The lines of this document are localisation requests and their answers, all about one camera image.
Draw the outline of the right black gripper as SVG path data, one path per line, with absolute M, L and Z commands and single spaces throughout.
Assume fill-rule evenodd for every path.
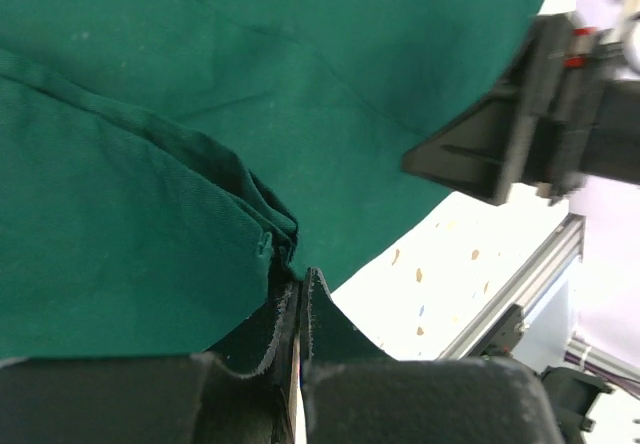
M 537 112 L 522 182 L 544 199 L 563 199 L 596 176 L 639 182 L 639 15 L 611 29 L 547 18 L 559 27 L 559 46 L 543 71 L 549 103 Z M 526 72 L 538 39 L 527 36 L 492 88 L 442 129 L 408 150 L 401 169 L 490 205 L 502 205 L 514 179 L 509 169 Z

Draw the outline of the green surgical drape cloth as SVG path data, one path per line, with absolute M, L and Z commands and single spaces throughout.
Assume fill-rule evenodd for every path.
M 1 0 L 1 353 L 178 354 L 447 195 L 402 155 L 543 0 Z

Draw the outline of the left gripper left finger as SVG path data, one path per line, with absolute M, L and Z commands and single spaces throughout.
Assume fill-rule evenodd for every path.
M 212 348 L 206 443 L 292 443 L 299 285 L 286 284 Z

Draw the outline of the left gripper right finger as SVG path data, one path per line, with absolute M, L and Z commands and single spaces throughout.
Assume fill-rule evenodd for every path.
M 307 271 L 300 309 L 301 392 L 309 443 L 391 443 L 400 363 L 333 302 L 323 273 Z

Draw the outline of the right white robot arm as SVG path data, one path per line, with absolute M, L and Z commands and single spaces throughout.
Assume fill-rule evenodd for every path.
M 549 204 L 590 176 L 639 180 L 639 84 L 617 75 L 637 16 L 620 31 L 537 17 L 492 89 L 407 151 L 403 170 L 498 206 L 516 183 Z M 635 382 L 631 371 L 572 335 L 569 274 L 583 255 L 586 221 L 565 217 L 445 349 L 447 358 L 499 356 L 533 370 L 569 443 L 593 429 L 598 397 Z

